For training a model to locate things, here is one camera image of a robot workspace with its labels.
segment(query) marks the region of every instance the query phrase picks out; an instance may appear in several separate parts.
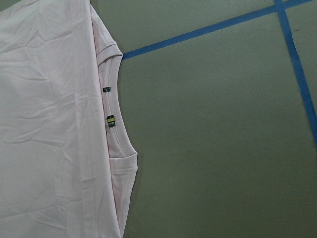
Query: blue tape strip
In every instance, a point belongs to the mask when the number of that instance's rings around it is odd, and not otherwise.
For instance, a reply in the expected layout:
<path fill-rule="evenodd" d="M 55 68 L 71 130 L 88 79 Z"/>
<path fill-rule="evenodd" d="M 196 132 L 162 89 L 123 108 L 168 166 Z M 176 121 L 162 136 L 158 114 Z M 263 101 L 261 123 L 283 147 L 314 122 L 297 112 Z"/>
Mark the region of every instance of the blue tape strip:
<path fill-rule="evenodd" d="M 308 116 L 308 119 L 309 119 L 309 122 L 310 122 L 310 125 L 312 128 L 313 138 L 314 138 L 316 148 L 317 148 L 317 116 L 316 116 L 316 112 L 314 109 L 312 97 L 311 97 L 311 94 L 309 92 L 309 88 L 308 88 L 308 84 L 307 84 L 306 77 L 304 74 L 303 66 L 302 66 L 300 57 L 297 53 L 297 50 L 296 50 L 296 47 L 294 44 L 292 30 L 291 30 L 291 26 L 289 24 L 289 21 L 288 21 L 287 15 L 286 15 L 284 3 L 282 0 L 274 0 L 274 2 L 275 2 L 276 10 L 278 13 L 278 17 L 280 20 L 280 24 L 282 26 L 285 42 L 286 42 L 287 48 L 288 48 L 288 52 L 289 52 L 289 55 L 290 55 L 291 60 L 292 60 L 292 64 L 293 64 L 293 68 L 294 68 L 295 75 L 297 78 L 298 86 L 300 88 L 302 99 L 304 101 L 306 113 L 307 113 L 307 116 Z"/>
<path fill-rule="evenodd" d="M 311 1 L 311 0 L 289 0 L 289 1 L 285 2 L 285 8 L 297 6 L 297 5 L 306 3 L 308 1 Z M 242 22 L 246 22 L 246 21 L 261 17 L 261 16 L 269 15 L 269 14 L 274 13 L 274 12 L 276 12 L 276 8 L 274 5 L 257 10 L 257 11 L 253 11 L 253 12 L 250 12 L 250 13 L 238 16 L 238 17 L 234 17 L 232 19 L 222 21 L 222 22 L 210 25 L 210 26 L 206 26 L 206 27 L 200 28 L 198 30 L 191 31 L 191 32 L 188 32 L 188 33 L 185 33 L 185 34 L 182 34 L 182 35 L 179 35 L 179 36 L 176 36 L 176 37 L 173 37 L 173 38 L 161 41 L 161 42 L 157 42 L 157 43 L 149 45 L 149 46 L 145 46 L 145 47 L 142 47 L 142 48 L 130 51 L 130 52 L 126 52 L 123 54 L 122 60 L 126 60 L 129 58 L 135 57 L 135 56 L 139 56 L 139 55 L 142 55 L 142 54 L 145 54 L 145 53 L 148 53 L 148 52 L 151 52 L 151 51 L 154 51 L 154 50 L 166 47 L 166 46 L 170 46 L 170 45 L 182 42 L 182 41 L 186 41 L 186 40 L 189 40 L 189 39 L 192 39 L 192 38 L 195 38 L 195 37 L 207 34 L 207 33 L 211 33 L 211 32 L 214 32 L 214 31 L 217 31 L 217 30 L 229 27 L 229 26 L 233 26 L 233 25 L 236 25 L 236 24 L 239 24 Z"/>

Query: blue line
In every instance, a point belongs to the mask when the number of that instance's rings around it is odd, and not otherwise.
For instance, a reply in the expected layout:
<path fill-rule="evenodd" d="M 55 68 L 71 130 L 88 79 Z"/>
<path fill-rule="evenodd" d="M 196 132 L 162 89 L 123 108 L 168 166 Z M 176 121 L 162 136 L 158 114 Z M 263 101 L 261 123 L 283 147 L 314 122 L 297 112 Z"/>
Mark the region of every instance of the blue line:
<path fill-rule="evenodd" d="M 300 4 L 309 2 L 309 1 L 311 1 L 311 0 L 289 0 L 289 1 L 285 2 L 284 4 L 285 4 L 285 8 L 290 8 L 290 7 L 297 6 L 297 5 L 300 5 Z M 145 46 L 145 47 L 142 47 L 142 48 L 130 51 L 130 52 L 126 52 L 123 54 L 122 60 L 126 60 L 129 58 L 135 57 L 135 56 L 139 56 L 139 55 L 142 55 L 142 54 L 145 54 L 145 53 L 148 53 L 148 52 L 151 52 L 151 51 L 154 51 L 154 50 L 166 47 L 166 46 L 170 46 L 170 45 L 182 42 L 182 41 L 186 41 L 186 40 L 189 40 L 189 39 L 192 39 L 192 38 L 195 38 L 195 37 L 207 34 L 207 33 L 211 33 L 211 32 L 214 32 L 214 31 L 217 31 L 217 30 L 229 27 L 229 26 L 233 26 L 233 25 L 236 25 L 236 24 L 239 24 L 242 22 L 246 22 L 246 21 L 261 17 L 261 16 L 269 15 L 269 14 L 274 13 L 274 12 L 276 12 L 276 8 L 274 5 L 266 7 L 266 8 L 262 8 L 260 10 L 253 11 L 253 12 L 250 12 L 250 13 L 238 16 L 238 17 L 234 17 L 232 19 L 222 21 L 222 22 L 210 25 L 210 26 L 206 26 L 206 27 L 200 28 L 198 30 L 191 31 L 191 32 L 188 32 L 188 33 L 185 33 L 185 34 L 182 34 L 182 35 L 179 35 L 179 36 L 176 36 L 176 37 L 173 37 L 173 38 L 161 41 L 161 42 L 157 42 L 157 43 L 149 45 L 149 46 Z"/>
<path fill-rule="evenodd" d="M 283 1 L 274 0 L 274 2 L 317 148 L 317 116 L 304 74 L 304 69 L 294 44 L 291 26 L 286 15 Z"/>

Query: green surface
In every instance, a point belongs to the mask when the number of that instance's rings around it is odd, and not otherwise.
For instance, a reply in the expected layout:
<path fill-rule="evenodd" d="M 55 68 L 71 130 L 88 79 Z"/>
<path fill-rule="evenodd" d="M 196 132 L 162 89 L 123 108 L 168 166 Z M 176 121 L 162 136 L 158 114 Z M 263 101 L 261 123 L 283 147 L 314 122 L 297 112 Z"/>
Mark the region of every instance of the green surface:
<path fill-rule="evenodd" d="M 92 4 L 126 52 L 273 1 Z M 315 103 L 316 9 L 287 10 Z M 317 237 L 316 149 L 276 13 L 124 60 L 119 97 L 139 152 L 125 238 Z"/>

